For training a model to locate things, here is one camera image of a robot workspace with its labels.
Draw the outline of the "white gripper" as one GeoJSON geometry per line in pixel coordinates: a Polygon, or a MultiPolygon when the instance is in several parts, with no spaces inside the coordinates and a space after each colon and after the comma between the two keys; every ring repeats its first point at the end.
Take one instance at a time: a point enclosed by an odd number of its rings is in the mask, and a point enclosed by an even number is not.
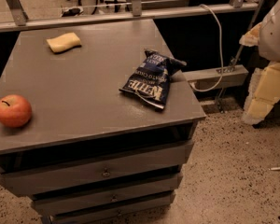
{"type": "Polygon", "coordinates": [[[275,61],[264,69],[256,68],[250,79],[242,121],[259,124],[280,101],[280,0],[261,23],[241,36],[239,43],[247,47],[259,45],[259,55],[275,61]]]}

